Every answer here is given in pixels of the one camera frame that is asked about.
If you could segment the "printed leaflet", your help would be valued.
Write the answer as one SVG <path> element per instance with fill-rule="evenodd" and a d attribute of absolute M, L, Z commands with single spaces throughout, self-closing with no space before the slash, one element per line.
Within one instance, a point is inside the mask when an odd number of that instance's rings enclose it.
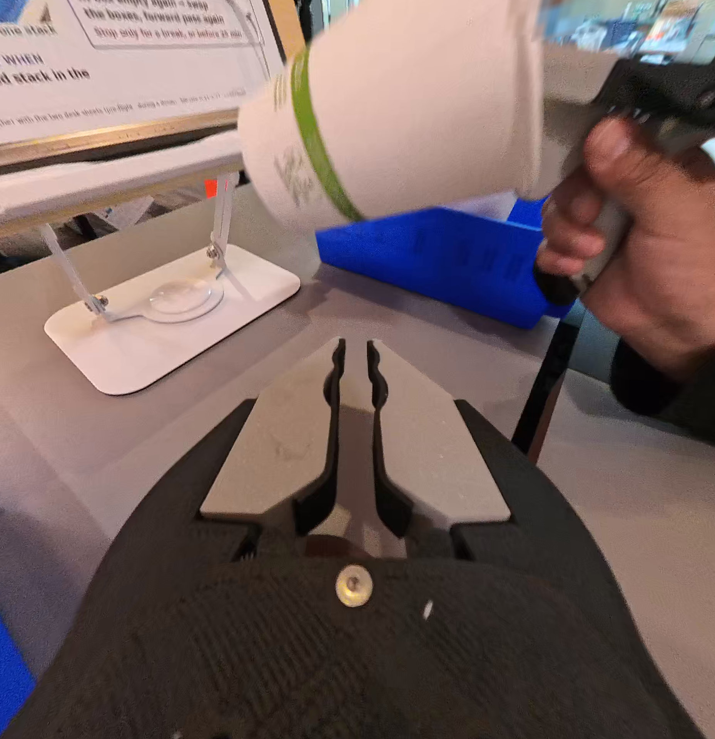
<path fill-rule="evenodd" d="M 122 231 L 150 219 L 150 209 L 155 204 L 155 198 L 143 196 L 114 206 L 106 206 L 94 212 L 106 226 L 115 231 Z"/>

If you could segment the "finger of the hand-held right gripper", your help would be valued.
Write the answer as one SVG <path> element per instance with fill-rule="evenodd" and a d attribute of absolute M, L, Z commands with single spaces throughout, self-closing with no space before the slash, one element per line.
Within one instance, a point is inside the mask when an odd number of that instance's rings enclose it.
<path fill-rule="evenodd" d="M 549 196 L 582 162 L 582 148 L 593 126 L 589 106 L 544 106 L 540 172 L 533 198 Z"/>
<path fill-rule="evenodd" d="M 544 100 L 588 106 L 598 97 L 619 57 L 578 48 L 544 48 Z"/>

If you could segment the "white and wood document stand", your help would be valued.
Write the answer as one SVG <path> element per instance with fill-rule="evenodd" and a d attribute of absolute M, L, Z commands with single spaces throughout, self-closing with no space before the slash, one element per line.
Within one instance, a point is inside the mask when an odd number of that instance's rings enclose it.
<path fill-rule="evenodd" d="M 145 389 L 300 288 L 228 240 L 239 109 L 305 44 L 293 2 L 0 2 L 0 235 L 38 227 L 77 296 L 45 333 L 100 392 Z M 209 243 L 103 291 L 51 226 L 214 178 Z"/>

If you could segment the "person's right forearm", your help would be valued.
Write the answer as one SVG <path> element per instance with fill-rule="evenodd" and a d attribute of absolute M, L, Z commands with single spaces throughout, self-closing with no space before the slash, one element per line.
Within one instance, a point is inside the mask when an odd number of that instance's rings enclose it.
<path fill-rule="evenodd" d="M 715 446 L 715 355 L 678 383 L 620 339 L 611 361 L 610 389 L 630 412 L 670 423 Z"/>

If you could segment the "person's right hand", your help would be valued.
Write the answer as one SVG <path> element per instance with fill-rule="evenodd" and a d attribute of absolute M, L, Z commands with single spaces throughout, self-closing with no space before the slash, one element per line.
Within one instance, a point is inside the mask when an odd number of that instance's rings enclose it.
<path fill-rule="evenodd" d="M 631 227 L 584 304 L 649 365 L 685 383 L 715 355 L 715 165 L 700 148 L 671 156 L 633 121 L 603 119 L 584 163 L 545 205 L 541 271 L 573 276 L 603 251 L 595 221 L 609 200 Z"/>

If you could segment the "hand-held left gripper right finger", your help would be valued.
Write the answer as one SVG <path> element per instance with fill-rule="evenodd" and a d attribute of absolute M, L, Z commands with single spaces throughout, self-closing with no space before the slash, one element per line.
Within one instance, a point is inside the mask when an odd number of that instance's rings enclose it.
<path fill-rule="evenodd" d="M 508 522 L 511 511 L 453 397 L 379 340 L 367 344 L 375 506 L 404 538 L 415 523 Z"/>

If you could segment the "blue plastic bin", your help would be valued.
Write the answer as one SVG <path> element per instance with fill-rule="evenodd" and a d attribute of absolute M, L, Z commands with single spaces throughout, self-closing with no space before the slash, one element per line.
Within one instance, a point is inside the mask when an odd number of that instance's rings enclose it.
<path fill-rule="evenodd" d="M 0 735 L 34 686 L 30 670 L 0 616 Z"/>
<path fill-rule="evenodd" d="M 506 220 L 432 208 L 316 233 L 323 263 L 516 328 L 563 318 L 533 276 L 544 200 L 518 200 Z"/>

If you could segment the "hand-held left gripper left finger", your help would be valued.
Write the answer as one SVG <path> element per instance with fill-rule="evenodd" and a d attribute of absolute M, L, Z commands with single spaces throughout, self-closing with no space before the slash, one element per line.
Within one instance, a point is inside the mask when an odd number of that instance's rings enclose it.
<path fill-rule="evenodd" d="M 258 396 L 199 512 L 307 536 L 337 494 L 346 341 L 333 338 Z"/>

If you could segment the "white green-banded paper cup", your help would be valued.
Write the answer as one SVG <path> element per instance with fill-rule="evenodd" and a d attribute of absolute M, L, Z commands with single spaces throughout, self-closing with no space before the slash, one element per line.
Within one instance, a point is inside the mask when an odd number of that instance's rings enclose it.
<path fill-rule="evenodd" d="M 244 169 L 281 224 L 319 231 L 541 172 L 541 2 L 361 2 L 239 113 Z"/>

